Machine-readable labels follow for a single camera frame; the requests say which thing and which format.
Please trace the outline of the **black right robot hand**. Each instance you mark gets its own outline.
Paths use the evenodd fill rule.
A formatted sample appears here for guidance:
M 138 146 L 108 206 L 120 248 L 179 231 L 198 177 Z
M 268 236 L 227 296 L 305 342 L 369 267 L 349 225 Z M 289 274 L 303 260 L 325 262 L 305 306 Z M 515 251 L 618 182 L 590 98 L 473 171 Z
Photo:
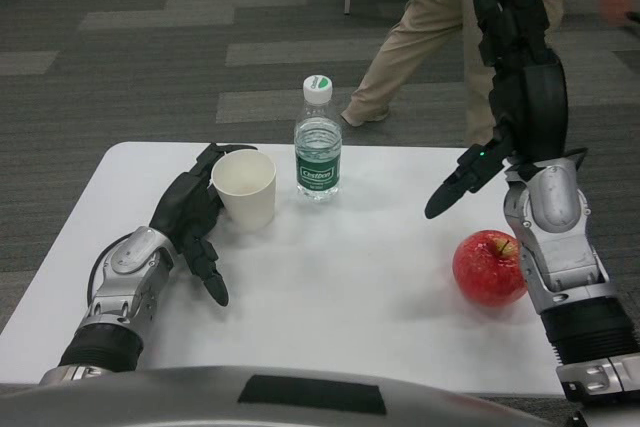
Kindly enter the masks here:
M 425 207 L 433 219 L 466 193 L 476 193 L 506 159 L 534 174 L 534 164 L 563 155 L 568 126 L 564 68 L 546 42 L 550 26 L 543 0 L 473 0 L 482 32 L 479 52 L 495 71 L 489 94 L 492 139 L 474 144 Z

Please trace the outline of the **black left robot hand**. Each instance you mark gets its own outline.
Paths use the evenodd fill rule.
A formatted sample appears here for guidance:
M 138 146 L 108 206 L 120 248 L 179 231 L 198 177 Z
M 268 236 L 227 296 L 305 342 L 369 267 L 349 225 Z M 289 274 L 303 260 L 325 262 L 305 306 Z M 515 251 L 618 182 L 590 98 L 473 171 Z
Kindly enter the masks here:
M 222 307 L 228 305 L 229 294 L 216 267 L 218 254 L 207 235 L 215 227 L 223 203 L 211 183 L 211 173 L 223 157 L 251 148 L 243 144 L 209 144 L 196 157 L 194 166 L 169 185 L 149 224 L 171 241 L 176 252 L 184 257 L 191 274 L 203 282 L 210 296 Z

